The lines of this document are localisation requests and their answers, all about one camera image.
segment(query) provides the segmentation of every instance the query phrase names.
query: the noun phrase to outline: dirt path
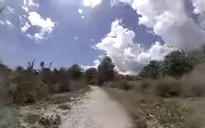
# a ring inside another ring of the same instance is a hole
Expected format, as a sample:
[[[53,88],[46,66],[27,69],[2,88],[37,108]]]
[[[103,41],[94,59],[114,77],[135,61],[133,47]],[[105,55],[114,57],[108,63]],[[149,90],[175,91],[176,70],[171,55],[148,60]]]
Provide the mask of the dirt path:
[[[72,104],[62,117],[60,128],[131,128],[131,120],[118,102],[99,87],[91,87],[85,97]]]

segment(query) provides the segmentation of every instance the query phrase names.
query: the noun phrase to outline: bush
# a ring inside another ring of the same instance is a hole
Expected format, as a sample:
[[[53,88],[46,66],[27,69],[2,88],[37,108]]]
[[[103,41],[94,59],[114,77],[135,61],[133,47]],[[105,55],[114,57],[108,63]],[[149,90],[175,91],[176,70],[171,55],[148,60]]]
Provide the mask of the bush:
[[[158,80],[155,91],[161,97],[175,97],[182,93],[182,83],[172,78]]]
[[[109,82],[107,85],[111,88],[119,88],[121,90],[131,90],[133,88],[133,85],[129,84],[126,80],[120,80],[115,82]]]
[[[35,74],[19,74],[12,78],[11,83],[10,96],[17,104],[34,103],[49,94],[48,86]]]

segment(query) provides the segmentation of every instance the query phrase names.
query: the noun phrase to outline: ground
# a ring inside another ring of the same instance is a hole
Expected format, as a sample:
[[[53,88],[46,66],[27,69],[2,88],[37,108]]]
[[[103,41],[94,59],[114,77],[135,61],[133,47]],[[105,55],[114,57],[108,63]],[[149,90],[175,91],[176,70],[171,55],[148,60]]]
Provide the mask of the ground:
[[[19,108],[19,128],[205,128],[205,97],[90,86]]]

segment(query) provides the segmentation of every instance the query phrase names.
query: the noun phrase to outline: green bush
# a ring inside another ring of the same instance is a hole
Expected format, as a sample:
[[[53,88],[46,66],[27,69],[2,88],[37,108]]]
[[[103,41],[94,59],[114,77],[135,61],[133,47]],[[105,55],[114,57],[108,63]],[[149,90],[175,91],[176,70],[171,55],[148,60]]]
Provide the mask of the green bush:
[[[166,78],[156,82],[155,91],[161,97],[175,97],[182,93],[182,83],[180,81]]]
[[[49,89],[37,75],[22,73],[11,80],[10,96],[14,103],[29,104],[44,99]]]

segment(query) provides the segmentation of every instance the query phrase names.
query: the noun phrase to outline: blue sky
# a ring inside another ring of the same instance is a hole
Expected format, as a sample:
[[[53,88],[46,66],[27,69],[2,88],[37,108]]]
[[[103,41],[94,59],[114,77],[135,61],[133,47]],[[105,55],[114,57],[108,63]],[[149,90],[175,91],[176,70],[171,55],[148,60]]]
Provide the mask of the blue sky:
[[[173,49],[205,42],[204,1],[0,0],[7,7],[0,59],[12,67],[33,59],[90,67],[108,55],[120,72],[137,73]]]

